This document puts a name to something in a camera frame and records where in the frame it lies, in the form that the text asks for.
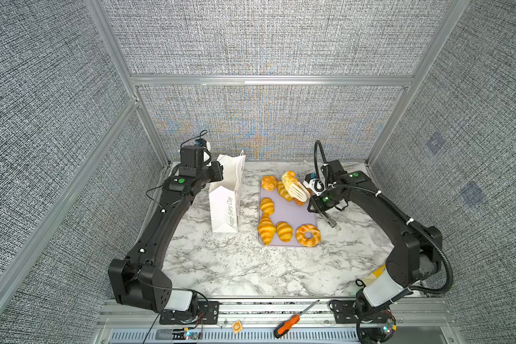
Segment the white printed paper bag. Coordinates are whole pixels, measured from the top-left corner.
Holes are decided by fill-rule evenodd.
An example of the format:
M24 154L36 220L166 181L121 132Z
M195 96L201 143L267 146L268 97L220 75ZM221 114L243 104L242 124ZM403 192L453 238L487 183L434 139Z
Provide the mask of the white printed paper bag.
M212 232L234 234L239 231L239 194L245 169L246 155L241 150L238 156L220 154L217 161L223 167L223 180L209 187Z

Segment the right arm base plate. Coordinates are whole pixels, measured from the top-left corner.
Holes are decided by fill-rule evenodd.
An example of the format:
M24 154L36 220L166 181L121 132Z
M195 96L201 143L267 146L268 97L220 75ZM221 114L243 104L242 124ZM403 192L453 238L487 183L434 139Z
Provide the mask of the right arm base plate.
M368 311L368 307L356 302L355 299L349 300L330 300L328 308L333 313L337 324L354 324ZM395 320L390 309L383 309L372 315L365 316L362 324L382 324L389 320Z

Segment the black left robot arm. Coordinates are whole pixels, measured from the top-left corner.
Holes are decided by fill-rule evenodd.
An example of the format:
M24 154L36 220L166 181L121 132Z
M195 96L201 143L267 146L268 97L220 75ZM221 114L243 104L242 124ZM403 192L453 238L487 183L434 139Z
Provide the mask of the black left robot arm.
M113 259L107 273L116 302L160 313L176 289L162 269L180 221L200 191L223 180L223 166L206 145L180 150L181 162L159 187L158 205L143 233L123 259Z

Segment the braided yellow pastry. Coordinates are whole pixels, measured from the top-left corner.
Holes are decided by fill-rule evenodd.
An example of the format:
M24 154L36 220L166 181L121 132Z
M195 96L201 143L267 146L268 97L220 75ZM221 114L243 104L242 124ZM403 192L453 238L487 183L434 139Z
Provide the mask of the braided yellow pastry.
M285 189L289 189L293 184L298 182L296 173L293 171L287 171L282 175L282 183Z

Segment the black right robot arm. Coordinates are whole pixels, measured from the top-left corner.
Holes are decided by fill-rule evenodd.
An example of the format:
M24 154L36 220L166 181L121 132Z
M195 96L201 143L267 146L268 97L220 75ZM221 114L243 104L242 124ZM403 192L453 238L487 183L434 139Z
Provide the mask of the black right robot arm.
M443 295L454 285L454 273L442 250L442 234L404 213L362 171L346 172L330 161L305 176L311 190L309 212L326 216L341 204L355 204L374 220L393 245L385 270L356 295L360 312L384 309L414 291Z

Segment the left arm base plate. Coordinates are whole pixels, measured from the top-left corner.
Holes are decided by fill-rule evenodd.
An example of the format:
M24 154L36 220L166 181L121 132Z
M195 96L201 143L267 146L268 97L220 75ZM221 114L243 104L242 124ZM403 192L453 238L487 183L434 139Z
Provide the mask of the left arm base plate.
M193 304L187 311L165 310L162 312L159 323L161 325L196 326L216 325L219 318L220 302L200 300Z

